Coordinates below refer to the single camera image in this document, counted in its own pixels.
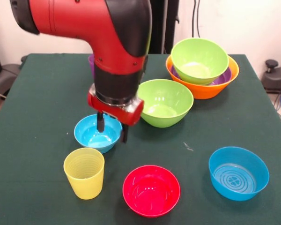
purple cup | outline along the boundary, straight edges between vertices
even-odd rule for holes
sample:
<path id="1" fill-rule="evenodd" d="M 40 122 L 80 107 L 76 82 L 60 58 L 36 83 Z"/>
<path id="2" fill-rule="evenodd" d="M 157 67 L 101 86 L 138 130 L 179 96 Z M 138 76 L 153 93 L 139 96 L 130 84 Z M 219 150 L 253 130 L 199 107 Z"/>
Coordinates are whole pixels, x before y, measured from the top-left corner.
<path id="1" fill-rule="evenodd" d="M 95 77 L 94 54 L 89 55 L 89 65 L 93 78 Z"/>
<path id="2" fill-rule="evenodd" d="M 176 72 L 174 66 L 172 66 L 172 68 L 171 68 L 170 71 L 171 71 L 171 73 L 172 73 L 175 77 L 181 79 L 181 78 L 179 77 L 178 73 Z M 229 80 L 231 80 L 231 78 L 232 78 L 232 72 L 231 72 L 230 68 L 228 67 L 228 68 L 226 69 L 226 71 L 225 71 L 222 75 L 220 75 L 218 78 L 216 78 L 214 81 L 212 81 L 212 83 L 209 84 L 208 86 L 219 85 L 219 84 L 222 84 L 222 83 L 226 83 L 226 82 L 228 82 Z"/>

white speck on table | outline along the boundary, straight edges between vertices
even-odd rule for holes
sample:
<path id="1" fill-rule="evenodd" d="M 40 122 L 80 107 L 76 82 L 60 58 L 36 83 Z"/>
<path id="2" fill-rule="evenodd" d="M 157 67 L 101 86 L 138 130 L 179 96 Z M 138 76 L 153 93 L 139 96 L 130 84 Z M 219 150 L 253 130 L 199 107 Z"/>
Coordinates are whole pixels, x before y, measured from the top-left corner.
<path id="1" fill-rule="evenodd" d="M 184 146 L 186 147 L 186 149 L 187 149 L 187 150 L 189 150 L 189 151 L 193 151 L 193 149 L 192 149 L 192 148 L 190 148 L 190 147 L 188 146 L 188 144 L 186 144 L 185 142 L 183 142 L 183 144 L 184 144 Z"/>

bowl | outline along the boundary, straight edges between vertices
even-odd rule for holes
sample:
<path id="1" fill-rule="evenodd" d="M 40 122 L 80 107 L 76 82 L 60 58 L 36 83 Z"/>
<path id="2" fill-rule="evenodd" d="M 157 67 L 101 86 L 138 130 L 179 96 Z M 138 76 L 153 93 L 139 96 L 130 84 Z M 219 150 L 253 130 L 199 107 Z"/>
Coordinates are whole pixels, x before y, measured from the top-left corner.
<path id="1" fill-rule="evenodd" d="M 203 38 L 188 38 L 171 51 L 175 70 L 183 81 L 207 85 L 225 72 L 229 59 L 216 43 Z"/>
<path id="2" fill-rule="evenodd" d="M 174 66 L 172 66 L 170 71 L 175 77 L 180 79 L 180 77 L 179 77 L 178 73 L 176 72 Z M 220 75 L 218 78 L 216 78 L 214 81 L 212 81 L 212 83 L 209 84 L 209 86 L 218 85 L 218 84 L 221 84 L 221 83 L 226 83 L 229 80 L 231 80 L 231 78 L 232 78 L 232 72 L 231 72 L 230 68 L 228 67 L 226 69 L 226 71 L 222 75 Z"/>
<path id="3" fill-rule="evenodd" d="M 218 85 L 205 86 L 205 85 L 197 85 L 197 84 L 192 84 L 192 83 L 182 81 L 181 79 L 175 77 L 171 73 L 172 66 L 173 66 L 172 58 L 171 58 L 171 56 L 169 56 L 166 60 L 166 68 L 167 68 L 169 74 L 171 75 L 171 78 L 174 81 L 183 84 L 190 91 L 192 91 L 193 97 L 195 99 L 209 99 L 209 98 L 213 98 L 213 97 L 217 96 L 222 90 L 224 90 L 225 87 L 227 87 L 231 82 L 233 82 L 239 74 L 238 64 L 230 56 L 229 56 L 229 68 L 232 72 L 232 78 L 228 82 L 218 84 Z"/>
<path id="4" fill-rule="evenodd" d="M 178 203 L 180 185 L 169 170 L 157 165 L 144 165 L 126 177 L 123 197 L 134 212 L 149 218 L 160 217 Z"/>
<path id="5" fill-rule="evenodd" d="M 209 159 L 209 172 L 216 191 L 234 201 L 253 198 L 269 181 L 269 172 L 262 159 L 239 147 L 215 151 Z"/>
<path id="6" fill-rule="evenodd" d="M 178 123 L 193 105 L 193 95 L 187 87 L 166 79 L 141 83 L 138 96 L 145 101 L 141 117 L 157 128 Z"/>
<path id="7" fill-rule="evenodd" d="M 80 145 L 106 153 L 116 144 L 120 138 L 122 125 L 109 115 L 103 114 L 103 118 L 102 133 L 97 130 L 97 114 L 87 116 L 76 124 L 74 136 Z"/>

orange bowl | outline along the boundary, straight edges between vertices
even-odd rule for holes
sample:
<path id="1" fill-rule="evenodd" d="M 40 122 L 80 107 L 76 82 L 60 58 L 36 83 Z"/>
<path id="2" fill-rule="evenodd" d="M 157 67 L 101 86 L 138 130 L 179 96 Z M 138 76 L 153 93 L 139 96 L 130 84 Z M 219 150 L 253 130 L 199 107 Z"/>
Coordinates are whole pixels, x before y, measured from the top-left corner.
<path id="1" fill-rule="evenodd" d="M 192 83 L 188 83 L 185 82 L 177 77 L 175 77 L 172 73 L 171 73 L 171 68 L 173 66 L 173 61 L 172 61 L 172 57 L 169 56 L 165 62 L 165 66 L 170 74 L 170 76 L 172 77 L 172 79 L 176 82 L 179 82 L 181 84 L 183 84 L 185 87 L 187 87 L 193 94 L 193 97 L 195 99 L 209 99 L 209 98 L 213 98 L 214 96 L 218 95 L 225 87 L 227 87 L 232 81 L 234 81 L 239 73 L 239 67 L 238 64 L 235 62 L 235 60 L 233 58 L 229 57 L 229 68 L 232 72 L 232 78 L 227 81 L 226 83 L 221 83 L 218 85 L 209 85 L 209 86 L 205 86 L 205 85 L 197 85 L 197 84 L 192 84 Z"/>

bowl rim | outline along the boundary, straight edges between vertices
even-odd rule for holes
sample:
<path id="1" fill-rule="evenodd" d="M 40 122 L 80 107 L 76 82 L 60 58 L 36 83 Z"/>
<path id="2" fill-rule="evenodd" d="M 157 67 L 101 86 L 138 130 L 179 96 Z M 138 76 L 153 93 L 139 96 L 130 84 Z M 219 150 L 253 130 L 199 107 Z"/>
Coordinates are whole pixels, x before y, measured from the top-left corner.
<path id="1" fill-rule="evenodd" d="M 76 129 L 77 129 L 77 126 L 78 126 L 83 120 L 85 120 L 85 119 L 87 119 L 87 118 L 90 118 L 90 117 L 95 117 L 95 116 L 97 116 L 97 114 L 88 115 L 88 116 L 82 118 L 81 120 L 79 120 L 78 123 L 76 123 L 75 128 L 74 128 L 74 137 L 75 137 L 76 141 L 77 141 L 80 145 L 84 146 L 85 148 L 94 148 L 94 147 L 86 146 L 86 145 L 82 144 L 82 143 L 78 140 L 78 138 L 76 137 Z M 109 115 L 107 115 L 107 114 L 105 114 L 105 113 L 103 114 L 103 116 L 104 116 L 104 117 L 105 117 L 105 116 L 108 116 L 110 119 L 113 119 L 111 116 L 109 116 Z M 117 123 L 119 123 L 121 129 L 123 129 L 122 124 L 121 124 L 117 119 L 115 119 L 115 120 L 116 120 Z M 106 147 L 109 147 L 109 146 L 115 144 L 115 143 L 120 139 L 120 136 L 121 136 L 121 132 L 119 133 L 118 137 L 117 137 L 112 143 L 110 143 L 109 145 L 102 146 L 102 147 L 95 148 L 95 149 L 106 148 Z"/>
<path id="2" fill-rule="evenodd" d="M 175 83 L 178 83 L 178 82 L 173 81 L 173 80 L 170 80 L 170 79 L 152 79 L 152 80 L 148 80 L 148 81 L 145 81 L 145 82 L 141 83 L 140 86 L 141 86 L 142 84 L 144 84 L 144 83 L 153 82 L 153 81 L 166 81 L 166 82 L 175 82 Z M 187 110 L 185 110 L 183 113 L 180 113 L 180 114 L 175 115 L 175 116 L 170 116 L 170 117 L 152 116 L 152 115 L 150 115 L 150 114 L 145 113 L 144 111 L 143 111 L 142 113 L 145 114 L 145 115 L 147 115 L 147 116 L 150 116 L 150 117 L 152 117 L 152 118 L 157 118 L 157 119 L 172 119 L 172 118 L 176 118 L 176 117 L 182 116 L 182 115 L 184 115 L 185 113 L 189 112 L 190 109 L 191 109 L 192 106 L 193 106 L 193 103 L 194 103 L 193 94 L 192 94 L 191 90 L 189 90 L 189 89 L 188 89 L 187 87 L 185 87 L 183 84 L 181 84 L 181 83 L 178 83 L 178 84 L 181 85 L 181 87 L 183 87 L 186 91 L 188 91 L 188 93 L 190 93 L 190 99 L 192 100 L 192 103 L 191 103 L 191 105 L 187 108 Z"/>
<path id="3" fill-rule="evenodd" d="M 174 204 L 173 204 L 168 210 L 166 210 L 165 212 L 162 212 L 162 213 L 159 213 L 159 214 L 156 214 L 156 215 L 147 215 L 147 214 L 144 214 L 144 213 L 141 213 L 141 212 L 135 210 L 135 209 L 132 208 L 132 207 L 128 204 L 128 202 L 127 202 L 127 198 L 126 198 L 126 195 L 125 195 L 125 193 L 124 193 L 124 186 L 125 186 L 125 184 L 126 184 L 126 182 L 127 182 L 127 179 L 128 179 L 128 177 L 129 177 L 133 172 L 135 172 L 135 171 L 137 171 L 137 170 L 139 170 L 139 169 L 141 169 L 141 168 L 143 168 L 143 167 L 158 167 L 158 168 L 161 168 L 161 169 L 163 169 L 163 170 L 169 172 L 169 173 L 171 174 L 171 176 L 174 177 L 176 183 L 178 184 L 178 198 L 177 198 L 177 200 L 174 202 Z M 180 199 L 180 195 L 181 195 L 181 187 L 180 187 L 180 184 L 179 184 L 179 181 L 178 181 L 177 177 L 176 177 L 170 170 L 168 170 L 168 169 L 166 169 L 166 168 L 164 168 L 164 167 L 162 167 L 162 166 L 159 166 L 159 165 L 142 165 L 142 166 L 136 167 L 135 169 L 133 169 L 132 171 L 130 171 L 130 172 L 128 173 L 128 175 L 125 177 L 124 182 L 123 182 L 123 186 L 122 186 L 122 194 L 123 194 L 123 198 L 124 198 L 126 204 L 129 206 L 130 209 L 132 209 L 134 212 L 136 212 L 137 214 L 142 215 L 142 216 L 144 216 L 144 217 L 152 217 L 152 218 L 154 218 L 154 217 L 160 217 L 160 216 L 163 216 L 163 215 L 167 214 L 168 212 L 170 212 L 170 211 L 177 205 L 177 203 L 179 202 L 179 199 Z"/>
<path id="4" fill-rule="evenodd" d="M 217 152 L 219 152 L 219 151 L 221 151 L 221 150 L 223 150 L 223 149 L 227 149 L 227 148 L 240 149 L 240 150 L 246 151 L 247 153 L 249 153 L 249 154 L 251 154 L 251 155 L 254 155 L 254 156 L 263 164 L 263 166 L 265 167 L 266 172 L 267 172 L 267 174 L 268 174 L 268 177 L 267 177 L 267 181 L 266 181 L 265 185 L 264 185 L 260 190 L 254 191 L 254 192 L 251 192 L 251 193 L 237 192 L 237 191 L 234 191 L 234 190 L 231 190 L 231 189 L 225 187 L 224 185 L 222 185 L 222 184 L 214 177 L 213 171 L 211 171 L 211 169 L 210 169 L 211 158 L 212 158 L 212 156 L 213 156 L 215 153 L 217 153 Z M 210 175 L 214 178 L 214 180 L 215 180 L 218 184 L 220 184 L 223 188 L 225 188 L 225 189 L 227 189 L 227 190 L 229 190 L 229 191 L 232 191 L 232 192 L 234 192 L 234 193 L 240 194 L 240 195 L 254 195 L 254 194 L 258 194 L 259 192 L 261 192 L 263 189 L 266 188 L 266 186 L 268 185 L 269 180 L 270 180 L 270 173 L 269 173 L 268 167 L 267 167 L 267 165 L 265 164 L 265 162 L 264 162 L 257 154 L 255 154 L 254 152 L 252 152 L 252 151 L 250 151 L 250 150 L 247 150 L 247 149 L 245 149 L 245 148 L 242 148 L 242 147 L 237 147 L 237 146 L 226 146 L 226 147 L 222 147 L 222 148 L 219 148 L 219 149 L 217 149 L 216 151 L 214 151 L 214 152 L 211 154 L 211 156 L 209 157 L 209 160 L 208 160 L 208 168 L 209 168 L 209 173 L 210 173 Z"/>
<path id="5" fill-rule="evenodd" d="M 196 78 L 196 79 L 199 79 L 199 80 L 206 80 L 206 79 L 217 78 L 217 77 L 219 77 L 221 74 L 223 74 L 223 73 L 226 71 L 226 69 L 229 67 L 229 58 L 228 58 L 227 52 L 226 52 L 225 49 L 223 49 L 219 44 L 217 44 L 216 42 L 214 42 L 214 41 L 212 41 L 212 40 L 206 39 L 206 38 L 190 37 L 190 38 L 185 38 L 185 39 L 183 39 L 183 40 L 180 40 L 180 41 L 178 41 L 178 42 L 173 46 L 173 48 L 172 48 L 172 50 L 171 50 L 171 52 L 170 52 L 170 55 L 173 54 L 173 52 L 175 51 L 176 47 L 177 47 L 179 44 L 181 44 L 182 42 L 189 41 L 189 40 L 200 40 L 200 41 L 210 42 L 210 43 L 216 45 L 217 47 L 219 47 L 219 48 L 226 54 L 227 59 L 226 59 L 226 62 L 225 62 L 225 65 L 226 65 L 226 66 L 225 66 L 225 69 L 224 69 L 222 72 L 220 72 L 219 75 L 214 75 L 214 76 L 211 76 L 211 77 L 208 77 L 208 78 L 202 78 L 202 77 L 192 76 L 192 75 L 188 75 L 188 74 L 185 74 L 185 73 L 184 73 L 186 76 L 191 77 L 191 78 Z M 174 67 L 176 68 L 176 66 L 175 66 L 176 63 L 174 62 L 174 59 L 173 59 L 173 58 L 172 58 L 172 61 L 173 61 Z"/>
<path id="6" fill-rule="evenodd" d="M 67 161 L 67 159 L 68 159 L 72 154 L 74 154 L 74 153 L 76 153 L 76 152 L 78 152 L 78 151 L 81 151 L 81 150 L 83 150 L 83 149 L 96 150 L 95 152 L 96 152 L 96 153 L 99 153 L 100 158 L 103 160 L 103 166 L 102 166 L 102 168 L 101 168 L 94 176 L 88 177 L 88 178 L 86 178 L 86 179 L 79 179 L 79 178 L 73 177 L 72 175 L 70 175 L 70 174 L 67 172 L 67 170 L 66 170 L 66 161 Z M 104 170 L 104 167 L 105 167 L 105 158 L 104 158 L 103 154 L 102 154 L 98 149 L 94 149 L 94 148 L 90 148 L 90 147 L 78 148 L 78 149 L 73 150 L 72 152 L 70 152 L 70 153 L 67 155 L 67 157 L 65 158 L 64 163 L 63 163 L 63 169 L 64 169 L 64 172 L 65 172 L 66 176 L 69 176 L 71 179 L 73 179 L 73 180 L 78 180 L 78 181 L 80 181 L 80 180 L 90 180 L 90 179 L 94 179 L 95 177 L 97 177 L 97 176 L 102 172 L 102 170 Z"/>
<path id="7" fill-rule="evenodd" d="M 175 75 L 172 73 L 172 70 L 173 70 L 173 69 L 175 70 L 174 65 L 172 65 L 172 67 L 170 68 L 170 72 L 171 72 L 171 74 L 172 74 L 173 76 L 175 76 Z M 226 81 L 226 82 L 224 82 L 224 83 L 220 83 L 220 84 L 210 84 L 210 85 L 208 85 L 208 86 L 217 86 L 217 85 L 220 86 L 221 84 L 228 83 L 230 80 L 232 80 L 232 77 L 233 77 L 233 75 L 232 75 L 232 70 L 230 69 L 229 66 L 227 67 L 227 69 L 225 70 L 225 72 L 224 72 L 223 74 L 225 74 L 226 72 L 229 74 L 229 80 L 228 80 L 228 81 Z"/>
<path id="8" fill-rule="evenodd" d="M 172 74 L 170 68 L 167 67 L 167 64 L 168 64 L 168 62 L 169 62 L 170 59 L 171 59 L 171 61 L 172 61 L 172 66 L 174 66 L 174 64 L 173 64 L 173 58 L 172 58 L 172 55 L 170 54 L 170 55 L 168 56 L 167 60 L 165 61 L 165 67 L 167 68 L 169 74 L 172 75 L 172 76 L 174 76 L 174 75 Z M 176 78 L 179 79 L 179 80 L 182 81 L 182 82 L 185 82 L 185 83 L 187 83 L 187 84 L 191 84 L 191 85 L 196 86 L 196 87 L 210 87 L 210 88 L 211 88 L 211 87 L 220 87 L 220 86 L 223 86 L 223 85 L 226 85 L 226 84 L 230 84 L 231 82 L 233 82 L 233 81 L 238 77 L 238 75 L 239 75 L 239 66 L 238 66 L 238 63 L 235 61 L 235 59 L 232 58 L 231 56 L 228 55 L 228 59 L 231 59 L 231 61 L 236 65 L 237 73 L 236 73 L 236 76 L 235 76 L 235 77 L 233 77 L 233 75 L 232 75 L 232 78 L 231 78 L 230 80 L 228 80 L 227 82 L 225 82 L 225 83 L 216 84 L 216 85 L 200 85 L 200 84 L 189 83 L 189 82 L 187 82 L 187 81 L 181 80 L 181 79 L 178 78 L 178 77 L 176 77 Z"/>

